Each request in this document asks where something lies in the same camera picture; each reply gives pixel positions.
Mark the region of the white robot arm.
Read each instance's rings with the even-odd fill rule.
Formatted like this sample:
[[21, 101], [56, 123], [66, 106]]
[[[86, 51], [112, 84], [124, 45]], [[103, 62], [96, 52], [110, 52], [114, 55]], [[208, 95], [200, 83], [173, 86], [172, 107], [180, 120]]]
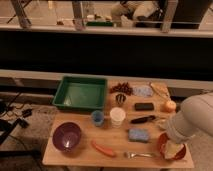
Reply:
[[166, 121], [166, 134], [177, 144], [185, 143], [198, 130], [213, 137], [213, 93], [188, 97]]

